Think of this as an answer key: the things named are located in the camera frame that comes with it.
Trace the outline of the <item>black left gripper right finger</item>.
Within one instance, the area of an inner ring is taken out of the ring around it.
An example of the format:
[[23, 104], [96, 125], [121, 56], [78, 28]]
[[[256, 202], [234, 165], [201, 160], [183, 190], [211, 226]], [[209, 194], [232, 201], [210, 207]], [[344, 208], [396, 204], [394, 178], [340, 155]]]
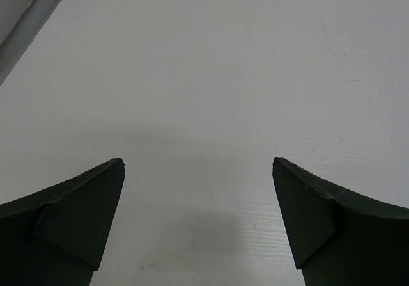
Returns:
[[408, 285], [408, 209], [276, 157], [275, 192], [306, 285]]

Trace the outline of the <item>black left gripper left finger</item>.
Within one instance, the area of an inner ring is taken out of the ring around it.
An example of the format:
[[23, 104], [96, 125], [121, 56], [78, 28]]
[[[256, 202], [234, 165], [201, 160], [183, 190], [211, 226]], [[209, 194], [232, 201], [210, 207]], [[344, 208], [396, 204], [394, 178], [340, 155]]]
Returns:
[[114, 158], [1, 204], [1, 285], [89, 285], [125, 180]]

